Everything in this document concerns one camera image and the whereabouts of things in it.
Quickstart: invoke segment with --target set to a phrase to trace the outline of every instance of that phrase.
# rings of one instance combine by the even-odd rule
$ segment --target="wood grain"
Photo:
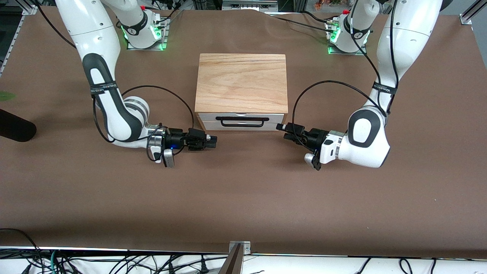
[[[195,112],[287,113],[286,56],[200,54]]]

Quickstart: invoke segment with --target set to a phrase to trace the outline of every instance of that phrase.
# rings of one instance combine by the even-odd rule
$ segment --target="green leaf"
[[[15,94],[0,90],[0,101],[8,101],[15,98]]]

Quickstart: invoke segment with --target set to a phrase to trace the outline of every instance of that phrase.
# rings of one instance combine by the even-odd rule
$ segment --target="drawer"
[[[264,125],[261,127],[245,127],[245,125],[260,125],[260,122],[257,124],[255,122],[240,122],[239,125],[243,126],[222,126],[220,121],[215,121],[215,122],[203,122],[203,126],[205,127],[205,130],[232,130],[232,131],[274,131],[276,130],[276,126],[278,123],[269,123],[269,122],[264,122]]]
[[[284,119],[284,114],[246,114],[246,113],[198,113],[201,121],[203,122],[218,122],[223,119],[224,123],[236,123],[236,122],[250,122],[249,118],[265,118],[265,123],[282,123]]]

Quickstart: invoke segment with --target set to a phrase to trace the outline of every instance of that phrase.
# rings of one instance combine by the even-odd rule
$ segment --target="wooden box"
[[[205,130],[276,130],[287,116],[286,56],[200,54],[194,108]]]

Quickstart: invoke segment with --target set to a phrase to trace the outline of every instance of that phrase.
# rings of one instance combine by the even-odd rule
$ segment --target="white mounting plate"
[[[237,244],[243,244],[243,254],[249,255],[250,254],[250,241],[230,241],[230,246],[228,248],[228,252],[232,251],[232,248]]]

